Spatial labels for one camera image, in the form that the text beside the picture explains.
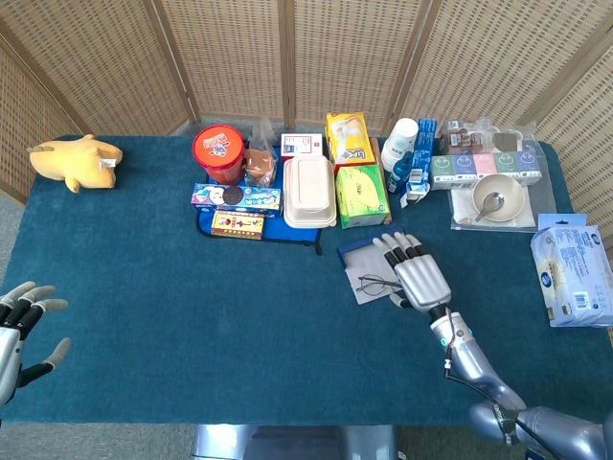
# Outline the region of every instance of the woven panel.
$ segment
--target woven panel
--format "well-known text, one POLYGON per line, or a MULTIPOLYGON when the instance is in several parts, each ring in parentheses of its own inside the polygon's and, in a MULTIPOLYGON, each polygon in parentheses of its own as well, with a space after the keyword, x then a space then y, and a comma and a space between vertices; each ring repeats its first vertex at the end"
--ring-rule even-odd
POLYGON ((404 115, 516 122, 611 5, 611 0, 444 1, 404 115))
POLYGON ((0 16, 98 133, 167 133, 187 119, 140 1, 7 1, 0 16))
POLYGON ((34 170, 26 148, 74 131, 0 49, 0 183, 17 199, 28 196, 34 170))
POLYGON ((420 1, 296 0, 296 119, 364 111, 383 127, 420 1))
POLYGON ((538 127, 557 150, 573 205, 613 239, 613 47, 538 127))
POLYGON ((276 0, 163 0, 203 113, 283 117, 276 0))

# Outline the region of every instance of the white bottle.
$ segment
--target white bottle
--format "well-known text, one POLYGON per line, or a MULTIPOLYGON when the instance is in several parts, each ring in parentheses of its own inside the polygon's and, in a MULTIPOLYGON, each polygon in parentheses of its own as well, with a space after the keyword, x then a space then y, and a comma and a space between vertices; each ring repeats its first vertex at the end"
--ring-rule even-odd
POLYGON ((396 162, 407 151, 413 151, 419 130, 417 122, 411 118, 401 118, 396 122, 381 151, 381 161, 385 171, 390 173, 396 162))

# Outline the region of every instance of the glasses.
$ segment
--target glasses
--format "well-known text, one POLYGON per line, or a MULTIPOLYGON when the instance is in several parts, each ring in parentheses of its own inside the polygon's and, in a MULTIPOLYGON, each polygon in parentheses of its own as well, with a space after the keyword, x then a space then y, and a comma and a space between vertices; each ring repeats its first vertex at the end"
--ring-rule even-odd
POLYGON ((383 293, 391 294, 394 292, 392 288, 402 288, 400 283, 386 281, 378 275, 367 274, 364 276, 358 276, 357 279, 360 280, 360 287, 358 287, 355 291, 364 292, 366 295, 373 297, 383 293))

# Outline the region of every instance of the table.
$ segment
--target table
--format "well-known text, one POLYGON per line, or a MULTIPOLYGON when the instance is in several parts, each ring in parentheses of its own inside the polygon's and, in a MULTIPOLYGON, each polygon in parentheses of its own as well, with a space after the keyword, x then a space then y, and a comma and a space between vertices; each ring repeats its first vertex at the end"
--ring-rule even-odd
MULTIPOLYGON (((101 137, 125 153, 115 190, 73 195, 37 178, 3 290, 54 284, 71 303, 28 339, 25 363, 64 336, 55 373, 0 416, 37 422, 463 425, 478 395, 443 380, 427 318, 382 299, 357 306, 336 247, 373 227, 326 229, 323 255, 213 240, 189 199, 191 138, 101 137)), ((545 146, 558 210, 571 210, 545 146)), ((498 374, 530 405, 601 422, 613 407, 605 331, 548 325, 530 235, 452 231, 446 193, 400 211, 451 285, 498 374)))

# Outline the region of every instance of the robotic arm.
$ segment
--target robotic arm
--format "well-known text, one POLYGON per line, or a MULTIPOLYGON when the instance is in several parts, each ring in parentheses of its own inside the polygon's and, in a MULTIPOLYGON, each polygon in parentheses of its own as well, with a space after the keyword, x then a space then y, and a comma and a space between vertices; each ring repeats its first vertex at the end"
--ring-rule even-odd
POLYGON ((469 409, 470 424, 478 434, 508 445, 542 448, 555 458, 613 459, 613 413, 602 426, 546 407, 527 408, 493 370, 462 316, 451 311, 451 289, 421 243, 399 232, 381 238, 373 243, 394 269, 407 297, 392 294, 392 301, 428 314, 430 329, 445 350, 444 377, 485 398, 469 409))
POLYGON ((36 287, 29 281, 0 297, 0 407, 12 399, 17 388, 56 369, 68 353, 70 339, 64 338, 40 363, 27 369, 21 364, 24 341, 42 315, 68 306, 62 299, 41 300, 55 291, 53 286, 36 287))

